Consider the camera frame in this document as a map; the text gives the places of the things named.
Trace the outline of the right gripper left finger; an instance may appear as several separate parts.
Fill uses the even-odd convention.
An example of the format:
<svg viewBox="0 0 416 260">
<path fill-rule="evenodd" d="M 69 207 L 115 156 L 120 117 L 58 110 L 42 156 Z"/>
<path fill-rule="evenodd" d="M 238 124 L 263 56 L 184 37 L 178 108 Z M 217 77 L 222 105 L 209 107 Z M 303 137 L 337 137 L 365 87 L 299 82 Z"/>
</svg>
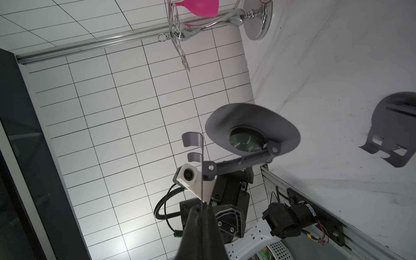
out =
<svg viewBox="0 0 416 260">
<path fill-rule="evenodd" d="M 201 205 L 199 204 L 193 206 L 190 210 L 175 260 L 202 259 L 202 213 Z"/>
</svg>

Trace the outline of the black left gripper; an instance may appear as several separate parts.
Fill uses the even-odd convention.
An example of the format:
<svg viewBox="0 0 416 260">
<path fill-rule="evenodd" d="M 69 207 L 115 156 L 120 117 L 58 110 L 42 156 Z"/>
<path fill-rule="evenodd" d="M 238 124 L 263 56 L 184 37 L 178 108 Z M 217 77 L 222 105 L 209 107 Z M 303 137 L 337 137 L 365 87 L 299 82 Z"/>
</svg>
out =
<svg viewBox="0 0 416 260">
<path fill-rule="evenodd" d="M 250 199 L 248 185 L 254 182 L 254 172 L 252 168 L 247 168 L 218 175 L 215 179 L 212 197 L 207 204 L 212 205 L 223 242 L 229 244 L 244 236 Z M 191 208 L 200 201 L 195 196 L 180 203 L 183 227 L 185 227 Z"/>
</svg>

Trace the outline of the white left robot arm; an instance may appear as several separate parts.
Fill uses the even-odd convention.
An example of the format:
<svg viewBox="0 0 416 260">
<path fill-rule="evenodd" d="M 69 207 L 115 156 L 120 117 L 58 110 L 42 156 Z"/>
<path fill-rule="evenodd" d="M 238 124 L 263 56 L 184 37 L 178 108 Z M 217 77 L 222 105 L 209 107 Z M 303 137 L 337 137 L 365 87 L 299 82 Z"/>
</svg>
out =
<svg viewBox="0 0 416 260">
<path fill-rule="evenodd" d="M 174 230 L 181 238 L 178 260 L 246 260 L 272 243 L 306 234 L 305 228 L 317 223 L 309 203 L 271 203 L 247 231 L 247 185 L 253 182 L 249 168 L 212 174 L 207 180 L 207 175 L 184 164 L 173 182 L 153 214 L 165 221 L 182 218 L 183 229 Z"/>
</svg>

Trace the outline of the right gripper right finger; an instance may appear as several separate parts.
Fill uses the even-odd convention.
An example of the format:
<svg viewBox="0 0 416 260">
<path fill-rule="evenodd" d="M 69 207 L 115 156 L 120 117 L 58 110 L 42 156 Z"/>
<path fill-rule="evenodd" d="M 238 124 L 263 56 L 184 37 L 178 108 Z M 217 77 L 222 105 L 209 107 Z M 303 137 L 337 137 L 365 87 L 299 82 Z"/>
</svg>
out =
<svg viewBox="0 0 416 260">
<path fill-rule="evenodd" d="M 216 217 L 211 205 L 203 204 L 203 259 L 228 260 Z"/>
</svg>

